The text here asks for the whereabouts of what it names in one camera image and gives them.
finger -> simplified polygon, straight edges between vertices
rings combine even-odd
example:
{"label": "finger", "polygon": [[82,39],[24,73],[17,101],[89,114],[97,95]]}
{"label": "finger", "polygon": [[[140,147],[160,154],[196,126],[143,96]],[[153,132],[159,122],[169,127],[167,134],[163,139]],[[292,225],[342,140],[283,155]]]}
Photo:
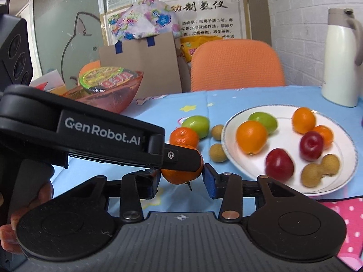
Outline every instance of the finger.
{"label": "finger", "polygon": [[54,194],[54,188],[51,182],[47,182],[39,191],[38,199],[40,200],[40,203],[46,203],[50,201],[53,198]]}
{"label": "finger", "polygon": [[28,207],[23,207],[11,215],[10,223],[13,230],[16,230],[16,226],[18,225],[20,218],[24,216],[29,210],[30,209]]}
{"label": "finger", "polygon": [[38,198],[34,199],[30,204],[29,204],[29,209],[35,209],[36,207],[40,206],[41,202]]}
{"label": "finger", "polygon": [[15,231],[11,225],[3,225],[0,227],[0,240],[8,243],[17,243]]}
{"label": "finger", "polygon": [[16,255],[21,255],[21,247],[18,244],[14,243],[8,243],[8,242],[1,242],[1,246],[4,250],[6,250],[9,253],[15,253]]}

thermos handle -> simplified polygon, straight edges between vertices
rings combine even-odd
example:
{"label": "thermos handle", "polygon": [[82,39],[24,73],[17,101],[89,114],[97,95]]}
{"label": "thermos handle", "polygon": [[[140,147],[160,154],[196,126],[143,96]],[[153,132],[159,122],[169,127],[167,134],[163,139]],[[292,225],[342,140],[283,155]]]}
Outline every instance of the thermos handle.
{"label": "thermos handle", "polygon": [[363,63],[363,27],[362,24],[354,18],[348,18],[347,22],[355,29],[355,36],[357,38],[357,54],[355,55],[355,64],[360,66]]}

black speaker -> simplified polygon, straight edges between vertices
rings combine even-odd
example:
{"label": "black speaker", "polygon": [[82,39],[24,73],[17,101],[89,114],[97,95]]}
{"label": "black speaker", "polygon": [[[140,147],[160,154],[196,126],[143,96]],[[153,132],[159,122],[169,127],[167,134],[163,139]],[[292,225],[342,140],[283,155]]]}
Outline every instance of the black speaker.
{"label": "black speaker", "polygon": [[21,17],[0,14],[0,77],[0,91],[32,80],[27,22]]}

plate rim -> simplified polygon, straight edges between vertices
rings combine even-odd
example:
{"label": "plate rim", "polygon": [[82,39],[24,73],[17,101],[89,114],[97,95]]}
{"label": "plate rim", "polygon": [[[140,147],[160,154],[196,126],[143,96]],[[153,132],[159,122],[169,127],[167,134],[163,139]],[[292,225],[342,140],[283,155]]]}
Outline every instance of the plate rim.
{"label": "plate rim", "polygon": [[[248,111],[250,109],[254,109],[254,108],[258,108],[258,107],[268,107],[268,106],[285,106],[285,107],[296,107],[296,108],[300,108],[299,106],[296,106],[296,105],[290,105],[290,104],[265,104],[265,105],[257,105],[257,106],[253,106],[253,107],[250,107],[250,108],[247,108],[243,111],[240,111],[236,114],[234,114],[227,122],[226,124],[223,126],[223,129],[222,129],[222,134],[221,134],[221,144],[222,144],[222,148],[223,148],[223,151],[224,153],[226,154],[228,160],[230,160],[233,165],[235,167],[237,167],[238,170],[240,170],[243,174],[245,174],[246,176],[248,176],[249,178],[252,178],[252,179],[255,179],[254,177],[251,177],[248,173],[248,171],[246,171],[245,169],[242,170],[242,166],[240,166],[237,161],[231,156],[231,154],[229,153],[228,151],[228,148],[227,148],[227,145],[226,145],[226,128],[228,126],[228,124],[235,118],[237,117],[238,115],[240,115],[241,113],[244,113],[245,111]],[[348,137],[348,139],[350,140],[350,142],[352,143],[353,145],[353,149],[354,149],[354,154],[355,154],[355,163],[354,163],[354,169],[351,173],[351,175],[349,176],[349,178],[344,182],[342,183],[341,185],[331,189],[331,190],[328,190],[328,191],[324,191],[324,192],[319,192],[319,193],[306,193],[306,192],[302,192],[302,194],[306,195],[306,196],[309,196],[309,197],[317,197],[317,196],[322,196],[322,195],[327,195],[327,194],[330,194],[330,193],[333,193],[341,188],[343,188],[344,186],[346,186],[350,181],[351,179],[353,179],[353,176],[354,174],[356,173],[357,171],[357,168],[358,168],[358,151],[357,151],[357,147],[355,146],[355,143],[352,139],[352,137],[348,134],[348,132],[338,123],[336,122],[335,120],[333,120],[332,118],[330,118],[329,116],[319,112],[319,111],[316,111],[316,110],[311,110],[313,113],[316,113],[316,114],[319,114],[325,118],[327,118],[328,120],[330,120],[331,122],[333,122],[335,125],[337,125],[342,131],[343,133]]]}

orange bowl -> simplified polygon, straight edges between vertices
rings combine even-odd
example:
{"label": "orange bowl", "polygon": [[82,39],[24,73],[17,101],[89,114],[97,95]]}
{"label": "orange bowl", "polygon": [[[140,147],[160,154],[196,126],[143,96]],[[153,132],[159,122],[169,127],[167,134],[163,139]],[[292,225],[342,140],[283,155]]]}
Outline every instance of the orange bowl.
{"label": "orange bowl", "polygon": [[90,94],[82,86],[77,86],[63,94],[63,97],[114,113],[121,113],[130,105],[140,87],[144,73],[137,71],[137,74],[136,78],[104,92]]}

